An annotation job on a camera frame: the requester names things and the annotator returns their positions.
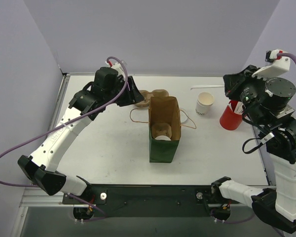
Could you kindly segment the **green paper bag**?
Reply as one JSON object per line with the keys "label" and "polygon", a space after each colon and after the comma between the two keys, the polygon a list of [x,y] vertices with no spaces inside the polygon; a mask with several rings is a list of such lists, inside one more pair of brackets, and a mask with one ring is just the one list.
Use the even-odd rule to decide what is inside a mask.
{"label": "green paper bag", "polygon": [[174,96],[151,97],[148,107],[150,163],[171,163],[181,139],[181,112]]}

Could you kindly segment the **single brown cup carrier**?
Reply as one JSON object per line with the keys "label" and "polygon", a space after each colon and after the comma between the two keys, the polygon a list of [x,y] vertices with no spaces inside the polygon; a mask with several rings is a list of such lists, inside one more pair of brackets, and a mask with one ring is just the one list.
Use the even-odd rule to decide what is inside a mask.
{"label": "single brown cup carrier", "polygon": [[151,126],[151,135],[153,138],[159,135],[172,137],[172,128],[168,123],[155,123]]}

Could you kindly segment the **translucent plastic lid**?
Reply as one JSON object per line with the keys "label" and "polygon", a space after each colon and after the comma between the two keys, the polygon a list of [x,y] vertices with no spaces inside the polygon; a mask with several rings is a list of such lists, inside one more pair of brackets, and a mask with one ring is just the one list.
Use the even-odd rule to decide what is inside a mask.
{"label": "translucent plastic lid", "polygon": [[188,117],[184,109],[180,109],[180,120],[181,120],[181,124],[185,124],[188,121]]}
{"label": "translucent plastic lid", "polygon": [[166,135],[159,135],[155,137],[155,140],[171,141],[171,138]]}

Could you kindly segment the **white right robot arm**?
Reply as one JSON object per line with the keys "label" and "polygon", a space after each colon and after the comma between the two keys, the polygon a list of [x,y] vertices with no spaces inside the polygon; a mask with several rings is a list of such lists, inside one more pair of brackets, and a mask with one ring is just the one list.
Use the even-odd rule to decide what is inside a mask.
{"label": "white right robot arm", "polygon": [[243,121],[259,130],[274,166],[275,189],[253,188],[222,177],[211,185],[212,199],[234,200],[250,207],[264,223],[287,233],[296,232],[296,119],[289,101],[296,87],[287,79],[259,76],[250,65],[223,76],[228,99],[243,104]]}

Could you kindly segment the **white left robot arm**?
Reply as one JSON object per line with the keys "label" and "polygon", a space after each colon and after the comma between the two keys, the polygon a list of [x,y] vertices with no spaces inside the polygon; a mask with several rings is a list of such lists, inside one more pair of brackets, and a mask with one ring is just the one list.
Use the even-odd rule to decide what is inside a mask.
{"label": "white left robot arm", "polygon": [[81,177],[58,172],[62,157],[79,133],[108,105],[115,103],[124,107],[143,99],[123,65],[116,63],[101,67],[94,80],[73,96],[55,130],[29,156],[21,156],[18,165],[27,178],[48,195],[71,193],[78,202],[88,202],[91,199],[90,184]]}

